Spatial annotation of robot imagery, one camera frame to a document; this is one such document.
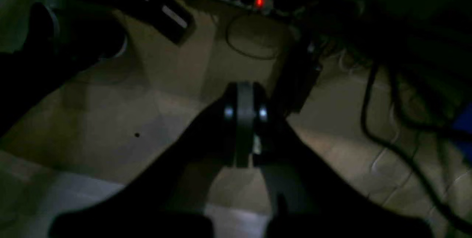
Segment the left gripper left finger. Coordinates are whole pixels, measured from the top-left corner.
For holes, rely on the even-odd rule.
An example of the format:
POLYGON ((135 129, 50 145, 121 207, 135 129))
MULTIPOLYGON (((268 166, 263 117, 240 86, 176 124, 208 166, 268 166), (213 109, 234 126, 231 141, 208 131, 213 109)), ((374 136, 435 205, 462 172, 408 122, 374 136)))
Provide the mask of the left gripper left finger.
POLYGON ((49 238, 214 238, 204 210, 214 179, 234 161, 236 102, 230 83, 122 190, 55 217, 49 238))

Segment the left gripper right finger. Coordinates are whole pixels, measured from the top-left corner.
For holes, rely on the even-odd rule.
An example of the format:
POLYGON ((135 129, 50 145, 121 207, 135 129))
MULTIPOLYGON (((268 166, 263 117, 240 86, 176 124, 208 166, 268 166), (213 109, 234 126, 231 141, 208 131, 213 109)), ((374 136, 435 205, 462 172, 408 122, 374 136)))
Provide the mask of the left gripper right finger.
POLYGON ((418 217, 355 190, 268 104, 256 83, 236 84, 236 166, 261 171, 273 216, 266 238, 430 238, 418 217))

